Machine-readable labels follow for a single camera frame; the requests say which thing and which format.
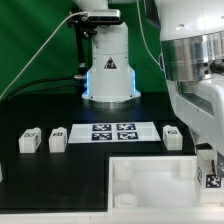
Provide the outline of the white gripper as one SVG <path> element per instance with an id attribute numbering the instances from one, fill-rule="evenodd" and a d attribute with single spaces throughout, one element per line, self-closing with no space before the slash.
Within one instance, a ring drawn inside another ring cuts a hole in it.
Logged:
<path id="1" fill-rule="evenodd" d="M 215 174 L 224 178 L 224 78 L 198 82 L 191 99 L 168 81 L 168 92 L 175 115 L 216 151 Z"/>

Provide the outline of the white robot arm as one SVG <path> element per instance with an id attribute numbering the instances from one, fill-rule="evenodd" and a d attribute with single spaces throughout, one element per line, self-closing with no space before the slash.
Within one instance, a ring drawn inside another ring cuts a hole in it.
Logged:
<path id="1" fill-rule="evenodd" d="M 224 0 L 144 0 L 160 29 L 161 54 L 173 110 L 215 150 L 224 177 Z"/>

